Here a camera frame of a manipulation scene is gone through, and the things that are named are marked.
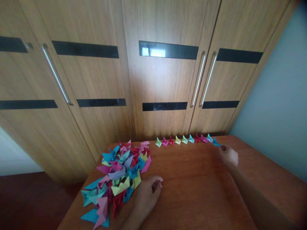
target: light blue wall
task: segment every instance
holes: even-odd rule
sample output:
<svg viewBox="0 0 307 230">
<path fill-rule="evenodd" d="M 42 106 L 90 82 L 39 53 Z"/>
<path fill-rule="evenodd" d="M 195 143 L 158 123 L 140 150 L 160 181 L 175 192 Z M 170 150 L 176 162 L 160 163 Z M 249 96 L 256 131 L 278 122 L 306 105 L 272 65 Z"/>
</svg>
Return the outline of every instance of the light blue wall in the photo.
<svg viewBox="0 0 307 230">
<path fill-rule="evenodd" d="M 307 4 L 291 17 L 230 134 L 307 181 Z"/>
</svg>

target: door handle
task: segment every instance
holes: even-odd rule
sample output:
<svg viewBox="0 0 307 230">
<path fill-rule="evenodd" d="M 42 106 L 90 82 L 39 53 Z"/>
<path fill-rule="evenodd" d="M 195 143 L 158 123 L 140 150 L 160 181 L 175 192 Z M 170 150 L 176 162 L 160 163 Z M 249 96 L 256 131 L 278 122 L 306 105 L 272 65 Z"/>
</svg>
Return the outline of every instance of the door handle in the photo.
<svg viewBox="0 0 307 230">
<path fill-rule="evenodd" d="M 63 84 L 61 82 L 61 79 L 59 78 L 58 72 L 57 72 L 56 68 L 53 65 L 52 59 L 51 59 L 51 57 L 49 56 L 49 53 L 48 53 L 48 46 L 47 46 L 46 43 L 44 43 L 42 45 L 42 50 L 43 50 L 45 58 L 46 58 L 46 60 L 47 60 L 47 62 L 49 64 L 49 67 L 50 67 L 50 69 L 51 69 L 51 71 L 53 73 L 53 76 L 54 76 L 55 80 L 57 81 L 57 84 L 58 84 L 58 86 L 59 86 L 59 88 L 60 88 L 60 90 L 62 92 L 62 95 L 63 95 L 66 103 L 68 105 L 74 105 L 73 103 L 70 102 L 69 97 L 68 97 L 68 95 L 67 95 L 67 93 L 65 91 L 65 88 L 64 88 L 64 86 L 63 86 Z"/>
<path fill-rule="evenodd" d="M 206 96 L 206 93 L 207 93 L 208 85 L 209 85 L 211 75 L 212 75 L 212 72 L 213 72 L 213 68 L 214 68 L 214 64 L 215 64 L 215 61 L 216 61 L 216 58 L 217 58 L 217 53 L 215 51 L 213 52 L 213 56 L 214 56 L 213 64 L 212 64 L 212 67 L 211 67 L 211 71 L 210 71 L 209 79 L 208 79 L 208 82 L 207 82 L 206 90 L 205 90 L 205 93 L 204 93 L 204 97 L 202 98 L 201 103 L 199 104 L 199 107 L 202 107 L 202 105 L 204 104 L 204 101 L 205 101 L 205 96 Z"/>
<path fill-rule="evenodd" d="M 196 88 L 195 88 L 194 98 L 193 98 L 193 101 L 192 101 L 192 103 L 191 103 L 191 108 L 193 108 L 193 106 L 194 106 L 194 104 L 195 104 L 196 95 L 197 95 L 197 90 L 198 90 L 199 83 L 200 83 L 200 81 L 201 81 L 201 76 L 202 76 L 203 69 L 204 69 L 204 64 L 205 64 L 205 59 L 206 59 L 206 52 L 203 51 L 203 53 L 202 53 L 201 55 L 204 55 L 204 58 L 203 58 L 202 63 L 201 63 L 201 71 L 200 71 L 199 76 L 198 76 L 198 81 L 197 81 L 197 85 L 196 85 Z"/>
</svg>

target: right hand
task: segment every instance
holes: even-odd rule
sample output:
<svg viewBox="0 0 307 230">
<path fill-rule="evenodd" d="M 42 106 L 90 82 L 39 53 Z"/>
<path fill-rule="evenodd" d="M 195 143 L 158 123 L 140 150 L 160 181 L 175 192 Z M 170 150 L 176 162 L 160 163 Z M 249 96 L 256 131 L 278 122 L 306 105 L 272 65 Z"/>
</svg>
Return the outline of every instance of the right hand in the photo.
<svg viewBox="0 0 307 230">
<path fill-rule="evenodd" d="M 222 147 L 219 146 L 218 151 L 224 163 L 231 164 L 236 167 L 238 166 L 238 153 L 233 150 L 229 145 L 223 145 Z"/>
</svg>

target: wooden floor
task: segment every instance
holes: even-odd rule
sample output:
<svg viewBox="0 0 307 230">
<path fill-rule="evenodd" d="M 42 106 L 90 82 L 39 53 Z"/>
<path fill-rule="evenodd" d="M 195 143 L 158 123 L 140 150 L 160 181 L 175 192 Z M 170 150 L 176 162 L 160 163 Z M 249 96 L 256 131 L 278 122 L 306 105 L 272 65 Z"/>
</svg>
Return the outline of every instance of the wooden floor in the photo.
<svg viewBox="0 0 307 230">
<path fill-rule="evenodd" d="M 57 229 L 83 183 L 59 185 L 44 172 L 0 177 L 1 229 Z"/>
</svg>

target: wardrobe door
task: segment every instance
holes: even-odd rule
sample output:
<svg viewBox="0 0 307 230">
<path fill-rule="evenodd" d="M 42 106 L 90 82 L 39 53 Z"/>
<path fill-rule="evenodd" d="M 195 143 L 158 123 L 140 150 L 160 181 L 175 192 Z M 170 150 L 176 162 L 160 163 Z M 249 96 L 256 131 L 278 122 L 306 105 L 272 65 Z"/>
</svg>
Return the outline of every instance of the wardrobe door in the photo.
<svg viewBox="0 0 307 230">
<path fill-rule="evenodd" d="M 0 2 L 0 125 L 55 181 L 95 161 L 17 0 Z"/>
<path fill-rule="evenodd" d="M 122 0 L 139 140 L 188 133 L 193 113 L 192 109 L 186 117 L 189 95 L 197 85 L 197 72 L 209 48 L 219 3 Z"/>
<path fill-rule="evenodd" d="M 222 0 L 190 133 L 224 134 L 288 3 Z"/>
<path fill-rule="evenodd" d="M 98 151 L 109 143 L 133 139 L 120 1 L 36 0 L 36 4 Z"/>
</svg>

